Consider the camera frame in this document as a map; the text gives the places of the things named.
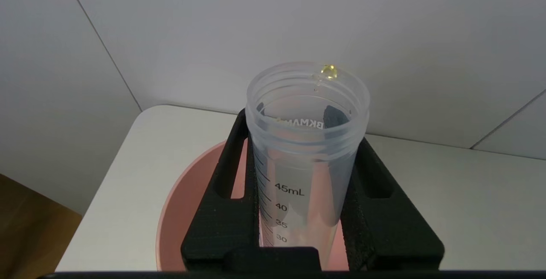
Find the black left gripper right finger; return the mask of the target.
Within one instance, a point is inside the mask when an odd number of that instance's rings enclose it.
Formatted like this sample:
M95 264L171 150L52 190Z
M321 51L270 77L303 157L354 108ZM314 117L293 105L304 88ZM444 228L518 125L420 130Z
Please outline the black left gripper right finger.
M370 143L361 123L350 126L341 110L324 111L334 160L326 169L324 221L341 225L350 271L438 270L444 244L398 185Z

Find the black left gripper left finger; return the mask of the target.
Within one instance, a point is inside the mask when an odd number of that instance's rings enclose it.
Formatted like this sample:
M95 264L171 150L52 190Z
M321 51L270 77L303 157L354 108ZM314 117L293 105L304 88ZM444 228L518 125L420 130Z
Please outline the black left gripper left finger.
M258 180L244 110L224 149L181 244L187 271L220 270L224 256L259 246Z

